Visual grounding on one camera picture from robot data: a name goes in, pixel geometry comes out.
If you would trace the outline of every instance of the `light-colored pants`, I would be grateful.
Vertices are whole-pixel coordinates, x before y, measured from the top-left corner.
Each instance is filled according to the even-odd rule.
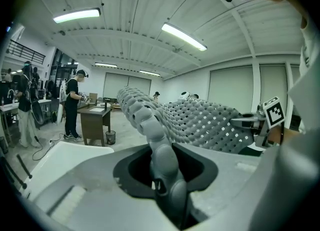
[[[21,143],[24,146],[31,144],[32,146],[37,147],[38,142],[36,141],[35,136],[37,136],[37,138],[39,137],[31,110],[29,110],[28,112],[23,112],[22,110],[18,109],[18,116]]]

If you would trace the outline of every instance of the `ceiling light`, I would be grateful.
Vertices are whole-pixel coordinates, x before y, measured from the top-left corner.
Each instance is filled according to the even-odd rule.
[[[62,22],[72,21],[76,19],[99,17],[100,15],[101,12],[99,8],[92,8],[70,12],[61,16],[54,17],[53,20],[55,23],[59,24]]]
[[[198,48],[200,51],[205,51],[207,46],[203,45],[202,43],[198,42],[196,39],[192,38],[190,35],[187,35],[185,32],[182,32],[180,29],[174,27],[171,24],[164,23],[163,27],[161,28],[163,31],[166,31],[180,39],[184,40],[185,42],[191,44],[192,46]]]
[[[143,71],[143,70],[140,70],[140,73],[147,74],[147,75],[152,75],[152,76],[156,76],[156,77],[160,76],[160,74],[158,74],[158,73],[152,73],[152,72]]]
[[[104,63],[94,63],[97,66],[104,66],[104,67],[110,67],[110,68],[117,68],[117,65],[112,65],[112,64],[104,64]]]

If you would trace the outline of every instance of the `black pants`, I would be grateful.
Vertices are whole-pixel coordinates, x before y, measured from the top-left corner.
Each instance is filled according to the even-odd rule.
[[[65,135],[72,134],[73,137],[78,138],[79,134],[76,131],[77,125],[77,107],[65,108]]]

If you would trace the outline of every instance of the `black and white square marker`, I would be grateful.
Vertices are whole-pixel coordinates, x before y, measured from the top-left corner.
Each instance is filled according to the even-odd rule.
[[[275,102],[278,98],[277,97],[274,97],[272,99],[270,99],[269,101],[265,102],[264,105],[267,106],[269,104],[271,104],[272,102]]]
[[[266,114],[269,117],[270,126],[273,126],[274,124],[285,118],[280,102],[266,109]]]

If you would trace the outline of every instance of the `person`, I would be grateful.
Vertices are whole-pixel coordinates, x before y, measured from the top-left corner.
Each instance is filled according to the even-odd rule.
[[[17,85],[16,97],[19,98],[18,116],[19,116],[19,131],[21,134],[20,144],[27,148],[29,144],[33,147],[38,148],[38,144],[35,137],[37,136],[37,129],[35,120],[31,113],[31,102],[29,101],[29,84],[31,82],[31,63],[26,61],[23,67],[23,74],[20,77],[20,81]]]
[[[160,96],[160,93],[158,91],[155,92],[155,94],[153,95],[153,100],[155,102],[158,102],[158,97]]]
[[[282,2],[284,0],[270,0],[273,2]],[[310,66],[317,60],[320,59],[320,33],[313,23],[311,18],[308,16],[307,10],[301,5],[298,0],[287,0],[302,16],[301,21],[301,32],[304,39],[304,44],[301,49],[300,56],[300,77],[303,77]],[[300,132],[305,131],[303,120],[301,121]],[[298,131],[290,130],[285,128],[283,133],[283,141],[289,140],[294,136],[298,135]],[[281,139],[281,127],[276,126],[270,130],[268,140],[280,144]]]
[[[4,76],[4,81],[5,82],[9,82],[9,83],[12,82],[12,79],[11,79],[11,68],[8,69],[8,73]]]
[[[38,68],[35,66],[33,68],[33,74],[32,74],[33,79],[35,80],[36,84],[38,84],[40,76],[38,74]]]
[[[70,79],[66,84],[66,94],[67,98],[64,103],[65,110],[65,138],[73,138],[75,142],[84,141],[83,138],[77,133],[77,109],[78,102],[86,101],[86,98],[79,95],[78,82],[83,82],[85,79],[86,73],[84,70],[78,70],[74,78]]]

